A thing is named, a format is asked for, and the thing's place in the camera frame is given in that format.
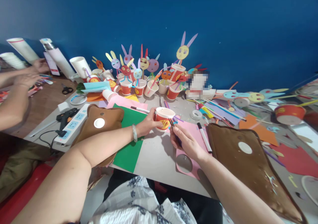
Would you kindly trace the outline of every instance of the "brown hot water bottle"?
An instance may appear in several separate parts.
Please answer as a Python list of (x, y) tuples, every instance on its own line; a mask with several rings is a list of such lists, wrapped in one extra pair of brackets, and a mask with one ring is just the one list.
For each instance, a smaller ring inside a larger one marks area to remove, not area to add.
[[(105, 121), (105, 124), (101, 128), (96, 128), (94, 126), (94, 121), (98, 118), (102, 118)], [(79, 135), (74, 140), (73, 145), (76, 145), (78, 142), (89, 138), (93, 135), (120, 129), (122, 127), (122, 120), (124, 118), (124, 110), (122, 108), (99, 108), (97, 105), (92, 104), (87, 109), (87, 119), (82, 125)], [(109, 165), (115, 158), (116, 153), (105, 159), (98, 166), (104, 167)]]
[(215, 157), (279, 216), (307, 223), (265, 155), (257, 133), (210, 123), (206, 128)]

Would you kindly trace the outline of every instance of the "electrical outlet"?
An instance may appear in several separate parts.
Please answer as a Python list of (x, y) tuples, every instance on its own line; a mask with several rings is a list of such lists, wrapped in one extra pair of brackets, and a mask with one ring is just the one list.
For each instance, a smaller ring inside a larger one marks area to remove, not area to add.
[(84, 114), (79, 113), (77, 114), (77, 116), (75, 117), (75, 120), (81, 120), (84, 117)]
[(69, 125), (67, 126), (68, 129), (74, 129), (77, 126), (78, 122), (71, 121)]

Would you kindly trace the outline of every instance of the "person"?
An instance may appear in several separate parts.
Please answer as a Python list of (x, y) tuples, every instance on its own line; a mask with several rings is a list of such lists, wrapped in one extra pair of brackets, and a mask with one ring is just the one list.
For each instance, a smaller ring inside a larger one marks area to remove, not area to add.
[[(0, 73), (0, 88), (12, 86), (0, 106), (0, 131), (23, 121), (28, 107), (28, 90), (49, 71), (45, 58), (31, 67)], [(0, 132), (0, 203), (20, 187), (36, 168), (38, 161), (49, 157), (49, 149)]]
[[(136, 125), (138, 137), (149, 134), (154, 127), (162, 127), (161, 122), (154, 120), (154, 113), (155, 108), (152, 108)], [(181, 149), (176, 136), (181, 139), (186, 154), (201, 166), (234, 223), (283, 223), (255, 193), (206, 153), (187, 130), (179, 125), (171, 130), (172, 145)], [(73, 146), (57, 162), (13, 223), (79, 222), (91, 169), (132, 140), (130, 126), (99, 133)], [(183, 200), (172, 203), (166, 199), (159, 205), (147, 180), (136, 176), (114, 189), (89, 221), (137, 222), (195, 223), (196, 220)]]

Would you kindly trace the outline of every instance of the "power strip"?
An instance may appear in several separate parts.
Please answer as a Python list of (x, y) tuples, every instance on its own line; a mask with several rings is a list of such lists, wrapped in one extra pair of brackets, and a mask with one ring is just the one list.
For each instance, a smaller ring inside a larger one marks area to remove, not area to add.
[(73, 117), (73, 119), (67, 124), (67, 126), (63, 129), (66, 131), (66, 134), (63, 137), (56, 137), (54, 141), (59, 143), (62, 146), (69, 146), (75, 139), (75, 137), (79, 134), (80, 128), (83, 122), (87, 118), (87, 108), (90, 104), (85, 104), (80, 109), (80, 111)]

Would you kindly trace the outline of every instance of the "purple paper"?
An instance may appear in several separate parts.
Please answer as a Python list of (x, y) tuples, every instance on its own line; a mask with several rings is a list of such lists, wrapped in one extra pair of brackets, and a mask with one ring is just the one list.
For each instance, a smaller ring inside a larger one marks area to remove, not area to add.
[[(229, 109), (229, 104), (228, 104), (227, 101), (219, 100), (219, 99), (214, 99), (212, 102), (213, 102), (213, 103), (216, 103), (216, 104), (218, 104), (218, 105), (220, 105), (220, 106), (223, 106), (223, 107), (226, 108), (226, 109)], [(236, 118), (236, 117), (232, 116), (232, 115), (229, 114), (229, 113), (226, 113), (225, 111), (223, 111), (222, 109), (220, 109), (220, 108), (217, 107), (217, 106), (214, 106), (214, 105), (209, 104), (209, 103), (205, 103), (204, 105), (207, 106), (207, 107), (209, 107), (209, 108), (211, 108), (213, 111), (215, 111), (216, 113), (218, 113), (220, 116), (226, 118), (226, 119), (227, 119), (228, 121), (230, 121), (233, 125), (237, 125), (237, 124), (241, 121), (241, 119)], [(243, 111), (243, 110), (241, 110), (240, 108), (237, 108), (237, 107), (235, 107), (235, 111), (234, 111), (233, 113), (234, 113), (234, 114), (237, 114), (237, 115), (239, 115), (239, 116), (241, 116), (241, 117), (245, 117), (245, 116), (246, 116), (245, 111)]]

